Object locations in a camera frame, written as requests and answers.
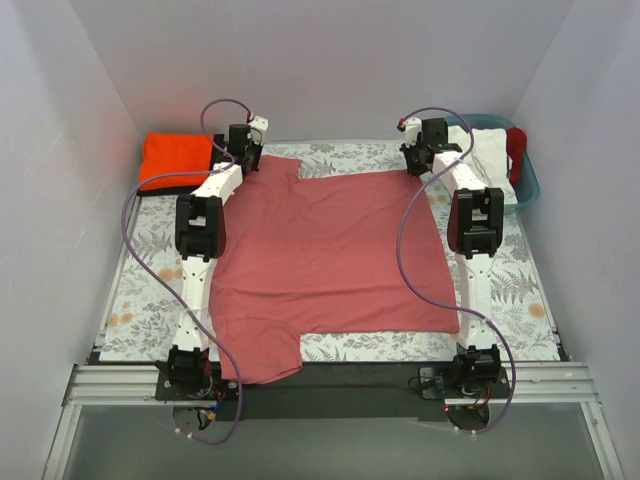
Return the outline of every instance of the red t-shirt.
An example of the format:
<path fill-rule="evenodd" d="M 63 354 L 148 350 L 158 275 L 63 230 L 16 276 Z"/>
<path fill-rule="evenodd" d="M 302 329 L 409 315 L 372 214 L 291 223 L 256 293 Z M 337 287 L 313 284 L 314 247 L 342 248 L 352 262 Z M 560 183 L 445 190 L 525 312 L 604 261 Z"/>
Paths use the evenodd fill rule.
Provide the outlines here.
<path fill-rule="evenodd" d="M 405 171 L 301 180 L 300 163 L 263 157 L 224 207 L 227 246 L 210 307 L 243 381 L 300 370 L 303 333 L 456 333 L 456 312 L 420 300 L 398 271 L 396 236 L 420 180 Z M 426 195 L 407 222 L 402 251 L 418 288 L 455 304 Z M 234 379 L 220 357 L 223 377 Z"/>

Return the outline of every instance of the folded orange cloth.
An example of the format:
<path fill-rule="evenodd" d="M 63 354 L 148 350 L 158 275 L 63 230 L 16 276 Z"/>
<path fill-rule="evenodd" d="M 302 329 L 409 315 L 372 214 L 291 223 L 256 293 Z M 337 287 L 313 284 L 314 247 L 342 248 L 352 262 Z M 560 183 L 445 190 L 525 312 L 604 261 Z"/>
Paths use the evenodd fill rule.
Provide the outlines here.
<path fill-rule="evenodd" d="M 147 133 L 142 148 L 138 182 L 163 173 L 210 170 L 212 148 L 205 135 Z M 189 192 L 202 185 L 206 179 L 207 175 L 160 178 L 147 183 L 140 191 L 142 195 Z"/>

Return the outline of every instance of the floral tablecloth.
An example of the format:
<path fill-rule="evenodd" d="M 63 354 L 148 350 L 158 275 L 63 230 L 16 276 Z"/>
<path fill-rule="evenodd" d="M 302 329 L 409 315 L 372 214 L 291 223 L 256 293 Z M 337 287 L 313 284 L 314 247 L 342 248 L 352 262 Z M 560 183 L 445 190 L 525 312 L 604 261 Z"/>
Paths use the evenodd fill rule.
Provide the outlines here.
<path fill-rule="evenodd" d="M 299 158 L 302 178 L 405 168 L 398 143 L 289 143 L 266 145 L 263 155 Z M 459 299 L 454 254 L 446 246 L 451 198 L 438 181 L 427 190 Z M 143 198 L 133 232 L 134 246 L 164 280 L 181 290 L 180 258 L 174 246 L 175 197 Z M 505 217 L 503 243 L 492 279 L 496 325 L 518 360 L 559 360 L 556 341 L 535 267 L 515 214 Z M 101 361 L 164 360 L 178 318 L 177 303 L 130 257 L 117 286 Z M 456 336 L 425 332 L 305 334 L 304 361 L 451 360 Z M 212 358 L 217 352 L 212 350 Z"/>

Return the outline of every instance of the white wall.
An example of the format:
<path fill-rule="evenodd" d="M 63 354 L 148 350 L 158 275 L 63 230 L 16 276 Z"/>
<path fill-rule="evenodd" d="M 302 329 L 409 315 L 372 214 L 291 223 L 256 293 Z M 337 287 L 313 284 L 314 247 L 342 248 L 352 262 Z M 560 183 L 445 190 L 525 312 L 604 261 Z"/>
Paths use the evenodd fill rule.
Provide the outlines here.
<path fill-rule="evenodd" d="M 510 116 L 571 2 L 71 0 L 141 132 L 234 96 L 272 140 L 393 138 L 430 104 Z"/>
<path fill-rule="evenodd" d="M 138 133 L 64 0 L 0 0 L 0 477 L 40 478 L 119 249 Z"/>
<path fill-rule="evenodd" d="M 527 235 L 627 478 L 640 478 L 638 45 L 639 1 L 576 0 L 514 115 L 541 185 Z"/>

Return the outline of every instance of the white towel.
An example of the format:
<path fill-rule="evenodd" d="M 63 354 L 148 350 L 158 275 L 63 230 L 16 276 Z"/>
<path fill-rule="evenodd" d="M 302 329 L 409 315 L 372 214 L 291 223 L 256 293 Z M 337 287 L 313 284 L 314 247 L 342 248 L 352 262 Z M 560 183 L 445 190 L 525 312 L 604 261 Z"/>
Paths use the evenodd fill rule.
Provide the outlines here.
<path fill-rule="evenodd" d="M 488 186 L 502 189 L 505 205 L 518 203 L 508 178 L 507 132 L 502 128 L 474 128 L 473 136 L 473 151 L 463 162 Z M 449 127 L 449 143 L 457 143 L 464 152 L 469 148 L 469 134 L 460 127 Z"/>

